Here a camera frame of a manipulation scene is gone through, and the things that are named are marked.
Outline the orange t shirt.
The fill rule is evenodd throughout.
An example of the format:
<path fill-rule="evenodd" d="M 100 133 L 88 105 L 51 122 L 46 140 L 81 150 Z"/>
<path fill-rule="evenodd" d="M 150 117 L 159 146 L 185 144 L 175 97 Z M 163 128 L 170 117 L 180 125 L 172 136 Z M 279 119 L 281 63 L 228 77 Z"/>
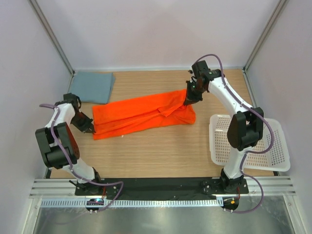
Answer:
<path fill-rule="evenodd" d="M 92 107 L 94 140 L 151 128 L 194 124 L 196 114 L 183 104 L 186 90 L 136 97 Z"/>

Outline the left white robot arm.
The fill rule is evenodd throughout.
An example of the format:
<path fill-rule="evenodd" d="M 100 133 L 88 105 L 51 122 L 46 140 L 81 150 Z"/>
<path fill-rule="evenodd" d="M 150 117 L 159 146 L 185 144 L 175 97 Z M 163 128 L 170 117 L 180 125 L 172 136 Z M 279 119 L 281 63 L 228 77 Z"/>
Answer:
<path fill-rule="evenodd" d="M 98 195 L 103 190 L 103 183 L 98 172 L 87 165 L 80 157 L 78 144 L 70 130 L 74 125 L 82 133 L 94 134 L 93 120 L 80 111 L 81 100 L 78 96 L 67 93 L 63 100 L 40 107 L 54 111 L 49 122 L 35 132 L 35 137 L 43 162 L 47 168 L 62 169 L 77 179 L 71 183 L 82 194 Z"/>

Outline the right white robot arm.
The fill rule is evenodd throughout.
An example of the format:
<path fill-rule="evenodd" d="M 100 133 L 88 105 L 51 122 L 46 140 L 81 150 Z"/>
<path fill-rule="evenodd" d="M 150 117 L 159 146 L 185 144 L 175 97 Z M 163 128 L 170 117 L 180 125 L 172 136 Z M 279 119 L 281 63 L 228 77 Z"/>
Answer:
<path fill-rule="evenodd" d="M 227 130 L 227 140 L 231 146 L 229 162 L 221 171 L 220 188 L 225 193 L 232 193 L 243 182 L 242 173 L 244 153 L 256 146 L 263 137 L 263 116 L 261 108 L 247 104 L 232 88 L 224 73 L 208 67 L 206 61 L 197 61 L 189 71 L 191 79 L 187 81 L 184 105 L 202 101 L 204 92 L 213 94 L 231 116 Z"/>

